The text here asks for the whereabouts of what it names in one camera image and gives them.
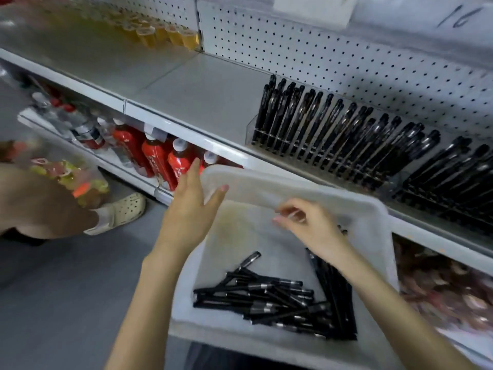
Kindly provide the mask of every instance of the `plastic bin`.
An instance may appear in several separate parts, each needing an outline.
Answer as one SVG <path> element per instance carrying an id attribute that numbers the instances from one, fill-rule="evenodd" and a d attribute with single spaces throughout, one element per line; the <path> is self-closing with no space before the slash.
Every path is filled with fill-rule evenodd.
<path id="1" fill-rule="evenodd" d="M 230 189 L 206 238 L 195 288 L 215 285 L 225 271 L 235 268 L 253 251 L 260 251 L 262 257 L 252 264 L 252 271 L 303 280 L 308 288 L 316 291 L 316 299 L 322 300 L 324 296 L 303 244 L 271 223 L 276 215 L 273 209 L 291 197 L 317 201 L 334 213 L 338 223 L 348 230 L 354 247 L 397 288 L 388 214 L 377 199 L 228 166 L 205 169 L 201 180 L 206 198 L 223 184 L 228 184 Z M 303 367 L 400 368 L 400 362 L 362 301 L 356 294 L 353 298 L 358 340 L 352 342 L 325 341 L 274 327 L 252 326 L 239 315 L 225 311 L 194 309 L 193 320 L 211 330 L 235 333 L 264 343 L 255 353 L 258 356 Z M 282 358 L 273 355 L 272 351 L 277 348 L 284 349 Z"/>

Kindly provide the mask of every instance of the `plastic bottle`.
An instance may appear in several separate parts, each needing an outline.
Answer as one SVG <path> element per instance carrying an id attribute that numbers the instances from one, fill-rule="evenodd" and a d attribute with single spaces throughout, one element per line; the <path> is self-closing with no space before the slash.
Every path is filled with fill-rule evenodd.
<path id="1" fill-rule="evenodd" d="M 175 139 L 173 141 L 173 152 L 168 155 L 168 162 L 173 168 L 177 180 L 188 171 L 193 159 L 194 153 L 188 147 L 188 142 L 180 138 Z"/>
<path id="2" fill-rule="evenodd" d="M 169 165 L 168 155 L 173 151 L 173 144 L 169 139 L 161 142 L 151 135 L 145 134 L 147 140 L 142 144 L 142 152 L 144 152 L 147 160 L 151 164 L 154 174 L 160 186 L 165 189 L 174 191 L 178 182 L 176 176 Z"/>
<path id="3" fill-rule="evenodd" d="M 204 153 L 204 157 L 200 163 L 199 173 L 202 174 L 202 171 L 208 166 L 215 165 L 219 161 L 219 156 L 215 153 L 209 152 L 206 150 Z"/>
<path id="4" fill-rule="evenodd" d="M 134 167 L 132 160 L 127 154 L 127 150 L 124 147 L 120 146 L 116 139 L 113 137 L 113 132 L 116 129 L 116 125 L 104 116 L 97 117 L 96 122 L 100 126 L 99 129 L 101 131 L 102 137 L 104 137 L 106 142 L 113 149 L 115 155 L 118 157 L 122 165 L 128 168 Z"/>
<path id="5" fill-rule="evenodd" d="M 113 121 L 116 125 L 113 137 L 118 142 L 118 145 L 125 148 L 127 155 L 134 164 L 135 170 L 144 177 L 153 177 L 154 172 L 142 152 L 142 143 L 145 141 L 144 133 L 126 125 L 119 119 L 113 118 Z"/>
<path id="6" fill-rule="evenodd" d="M 60 100 L 52 99 L 52 101 L 50 101 L 41 92 L 34 92 L 31 97 L 36 104 L 36 111 L 38 114 L 46 119 L 64 139 L 72 140 L 73 134 L 70 131 L 70 127 L 59 118 L 60 110 L 52 104 L 55 103 L 60 106 Z"/>
<path id="7" fill-rule="evenodd" d="M 104 147 L 105 139 L 102 138 L 98 129 L 75 106 L 65 104 L 63 110 L 67 115 L 67 121 L 71 125 L 72 132 L 75 131 L 75 138 L 83 146 L 94 150 Z"/>

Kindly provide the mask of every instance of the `hand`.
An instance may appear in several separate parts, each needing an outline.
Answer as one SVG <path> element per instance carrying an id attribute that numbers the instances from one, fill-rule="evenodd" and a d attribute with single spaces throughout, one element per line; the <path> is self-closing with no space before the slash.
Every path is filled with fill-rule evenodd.
<path id="1" fill-rule="evenodd" d="M 199 176 L 200 160 L 196 158 L 178 182 L 175 195 L 164 213 L 163 224 L 154 249 L 173 250 L 188 257 L 206 237 L 229 186 L 221 186 L 204 204 Z"/>
<path id="2" fill-rule="evenodd" d="M 334 267 L 355 252 L 337 228 L 332 215 L 321 205 L 302 199 L 290 199 L 281 204 L 280 214 L 273 221 L 291 231 L 313 253 Z"/>

